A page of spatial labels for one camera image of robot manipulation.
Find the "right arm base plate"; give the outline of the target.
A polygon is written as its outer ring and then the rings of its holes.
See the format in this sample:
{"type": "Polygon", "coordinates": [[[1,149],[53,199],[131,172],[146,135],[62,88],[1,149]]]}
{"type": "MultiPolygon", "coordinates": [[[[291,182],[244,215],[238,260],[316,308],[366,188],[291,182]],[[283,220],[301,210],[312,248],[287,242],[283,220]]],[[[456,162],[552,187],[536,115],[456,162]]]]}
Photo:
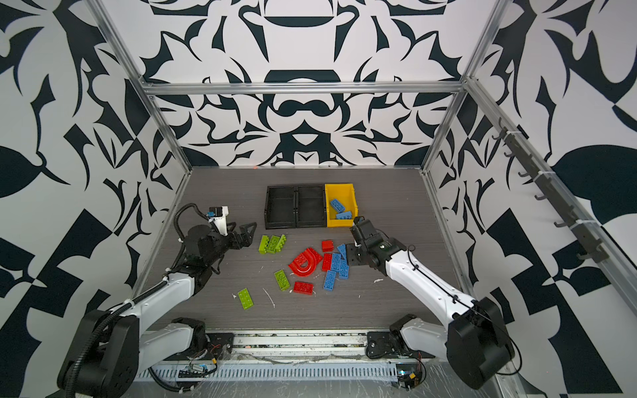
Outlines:
{"type": "Polygon", "coordinates": [[[370,359],[382,358],[421,358],[431,359],[433,355],[423,351],[414,351],[406,346],[401,337],[393,332],[368,332],[365,355],[370,359]]]}

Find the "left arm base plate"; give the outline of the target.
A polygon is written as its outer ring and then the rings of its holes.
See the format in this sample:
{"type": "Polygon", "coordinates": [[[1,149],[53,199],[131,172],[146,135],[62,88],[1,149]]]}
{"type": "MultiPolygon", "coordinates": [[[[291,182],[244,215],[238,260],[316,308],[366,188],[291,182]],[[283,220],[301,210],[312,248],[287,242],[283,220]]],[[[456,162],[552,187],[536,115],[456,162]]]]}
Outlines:
{"type": "Polygon", "coordinates": [[[234,333],[208,333],[205,337],[196,334],[184,352],[172,355],[170,361],[220,359],[232,353],[234,333]]]}

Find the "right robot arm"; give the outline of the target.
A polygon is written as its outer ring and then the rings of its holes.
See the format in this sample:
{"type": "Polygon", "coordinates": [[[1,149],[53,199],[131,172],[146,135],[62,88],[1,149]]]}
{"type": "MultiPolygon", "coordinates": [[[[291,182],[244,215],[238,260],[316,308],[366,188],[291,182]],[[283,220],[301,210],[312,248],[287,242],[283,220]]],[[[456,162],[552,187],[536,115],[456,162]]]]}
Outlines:
{"type": "Polygon", "coordinates": [[[516,357],[504,315],[489,298],[477,300],[446,283],[413,254],[413,249],[378,230],[365,217],[350,228],[355,258],[407,289],[440,322],[405,316],[394,324],[398,341],[449,363],[466,386],[478,390],[516,357]]]}

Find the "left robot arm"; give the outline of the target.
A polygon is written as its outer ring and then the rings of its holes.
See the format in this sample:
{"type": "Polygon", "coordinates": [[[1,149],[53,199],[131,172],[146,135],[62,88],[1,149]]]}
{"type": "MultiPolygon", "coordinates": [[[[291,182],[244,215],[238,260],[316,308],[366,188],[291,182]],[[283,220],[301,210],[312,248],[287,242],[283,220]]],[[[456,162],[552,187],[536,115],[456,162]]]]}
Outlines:
{"type": "Polygon", "coordinates": [[[162,316],[198,294],[229,250],[249,247],[256,223],[233,225],[222,235],[210,224],[181,235],[174,265],[135,298],[83,317],[57,377],[67,397],[120,397],[136,375],[175,354],[198,357],[208,350],[204,322],[176,318],[151,332],[162,316]]]}

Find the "blue lego brick large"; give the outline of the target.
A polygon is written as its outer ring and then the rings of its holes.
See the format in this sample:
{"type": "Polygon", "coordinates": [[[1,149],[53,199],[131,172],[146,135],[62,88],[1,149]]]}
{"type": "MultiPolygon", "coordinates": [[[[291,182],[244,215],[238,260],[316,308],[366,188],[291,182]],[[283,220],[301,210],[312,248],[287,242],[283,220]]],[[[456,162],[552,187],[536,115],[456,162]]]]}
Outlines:
{"type": "Polygon", "coordinates": [[[345,244],[339,245],[337,252],[332,255],[331,270],[337,273],[340,280],[347,280],[349,278],[347,246],[345,244]]]}

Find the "blue lego brick top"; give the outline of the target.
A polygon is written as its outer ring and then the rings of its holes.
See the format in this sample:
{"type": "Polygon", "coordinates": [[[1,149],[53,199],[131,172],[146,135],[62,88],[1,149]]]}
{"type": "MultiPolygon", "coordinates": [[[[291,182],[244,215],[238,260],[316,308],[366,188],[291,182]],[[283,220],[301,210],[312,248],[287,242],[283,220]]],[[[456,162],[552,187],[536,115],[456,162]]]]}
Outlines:
{"type": "Polygon", "coordinates": [[[338,200],[333,199],[330,201],[330,206],[335,210],[335,212],[346,212],[346,207],[338,200]]]}

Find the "blue lego brick front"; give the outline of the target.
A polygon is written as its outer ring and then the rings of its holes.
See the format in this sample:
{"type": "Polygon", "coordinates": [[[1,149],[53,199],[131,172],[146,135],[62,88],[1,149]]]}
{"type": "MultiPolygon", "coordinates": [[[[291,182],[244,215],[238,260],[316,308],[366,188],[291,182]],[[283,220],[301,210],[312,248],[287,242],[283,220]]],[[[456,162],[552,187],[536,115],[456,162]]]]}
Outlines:
{"type": "Polygon", "coordinates": [[[338,273],[333,270],[328,270],[323,282],[323,288],[327,291],[333,291],[338,273]]]}

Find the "small red lego brick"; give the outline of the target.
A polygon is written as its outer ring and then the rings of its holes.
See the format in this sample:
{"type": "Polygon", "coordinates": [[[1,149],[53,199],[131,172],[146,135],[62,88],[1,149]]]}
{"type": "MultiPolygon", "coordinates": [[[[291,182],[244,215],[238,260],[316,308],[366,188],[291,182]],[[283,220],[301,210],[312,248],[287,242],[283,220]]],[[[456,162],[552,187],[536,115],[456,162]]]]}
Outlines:
{"type": "Polygon", "coordinates": [[[334,243],[332,240],[323,240],[321,243],[323,253],[333,252],[334,243]]]}

